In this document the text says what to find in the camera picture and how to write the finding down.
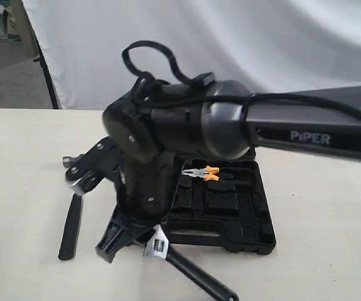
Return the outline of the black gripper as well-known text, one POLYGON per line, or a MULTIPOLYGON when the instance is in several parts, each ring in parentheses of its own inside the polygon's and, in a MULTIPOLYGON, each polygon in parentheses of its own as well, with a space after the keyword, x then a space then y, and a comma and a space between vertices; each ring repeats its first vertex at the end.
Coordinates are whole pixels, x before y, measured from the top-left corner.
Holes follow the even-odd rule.
POLYGON ((129 246, 146 245, 156 234, 156 227, 170 213, 178 189, 183 159, 164 152, 147 164, 119 152, 120 171, 125 183, 116 184, 116 207, 100 241, 96 253, 112 263, 117 252, 129 246), (136 223, 153 224, 136 239, 136 223))

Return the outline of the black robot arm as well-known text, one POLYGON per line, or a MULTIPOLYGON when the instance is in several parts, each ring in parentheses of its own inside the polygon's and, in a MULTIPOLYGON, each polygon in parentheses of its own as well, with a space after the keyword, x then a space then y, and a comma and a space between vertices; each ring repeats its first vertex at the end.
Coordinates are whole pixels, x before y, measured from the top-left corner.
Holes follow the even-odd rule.
POLYGON ((102 120, 121 181, 96 247, 105 261, 166 219, 184 157, 232 161, 267 147, 361 161, 360 109, 311 95, 252 94, 235 80, 198 87, 140 78, 102 120))

